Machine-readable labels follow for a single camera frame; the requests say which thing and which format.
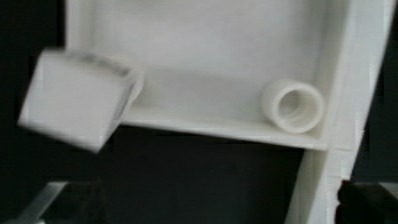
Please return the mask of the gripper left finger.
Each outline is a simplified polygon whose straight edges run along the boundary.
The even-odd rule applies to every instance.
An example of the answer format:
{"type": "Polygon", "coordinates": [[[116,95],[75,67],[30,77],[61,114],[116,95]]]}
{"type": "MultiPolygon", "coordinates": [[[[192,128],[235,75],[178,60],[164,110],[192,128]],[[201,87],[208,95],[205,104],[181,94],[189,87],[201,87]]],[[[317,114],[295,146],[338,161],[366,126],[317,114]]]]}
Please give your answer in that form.
{"type": "Polygon", "coordinates": [[[50,182],[7,224],[102,224],[102,184],[50,182]]]}

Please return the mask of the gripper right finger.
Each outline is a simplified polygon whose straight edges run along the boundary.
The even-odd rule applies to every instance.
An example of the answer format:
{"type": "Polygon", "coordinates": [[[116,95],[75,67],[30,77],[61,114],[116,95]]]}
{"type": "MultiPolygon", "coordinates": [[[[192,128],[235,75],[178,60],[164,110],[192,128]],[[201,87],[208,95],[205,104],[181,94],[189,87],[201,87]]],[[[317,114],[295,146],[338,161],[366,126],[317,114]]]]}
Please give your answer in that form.
{"type": "Polygon", "coordinates": [[[345,181],[336,224],[398,224],[398,183],[345,181]]]}

